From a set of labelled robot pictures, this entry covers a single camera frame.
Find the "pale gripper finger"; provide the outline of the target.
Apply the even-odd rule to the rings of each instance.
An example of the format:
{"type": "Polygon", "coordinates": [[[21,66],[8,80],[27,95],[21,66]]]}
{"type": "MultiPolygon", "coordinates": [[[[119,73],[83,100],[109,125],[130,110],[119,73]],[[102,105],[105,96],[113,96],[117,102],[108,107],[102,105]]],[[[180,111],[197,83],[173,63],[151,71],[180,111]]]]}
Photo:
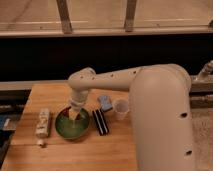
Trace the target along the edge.
{"type": "Polygon", "coordinates": [[[78,117],[78,115],[79,115],[79,111],[75,111],[73,109],[70,109],[68,111],[68,116],[71,120],[75,120],[78,117]]]}

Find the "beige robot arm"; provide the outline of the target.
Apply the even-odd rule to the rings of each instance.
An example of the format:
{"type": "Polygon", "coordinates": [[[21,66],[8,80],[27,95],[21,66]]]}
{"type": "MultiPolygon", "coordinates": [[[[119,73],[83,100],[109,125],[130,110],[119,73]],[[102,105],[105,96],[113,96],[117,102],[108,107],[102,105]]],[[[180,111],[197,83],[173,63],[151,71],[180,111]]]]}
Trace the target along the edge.
{"type": "Polygon", "coordinates": [[[138,171],[196,171],[191,78],[183,67],[161,64],[102,74],[85,68],[71,74],[68,84],[75,112],[91,89],[129,93],[138,171]]]}

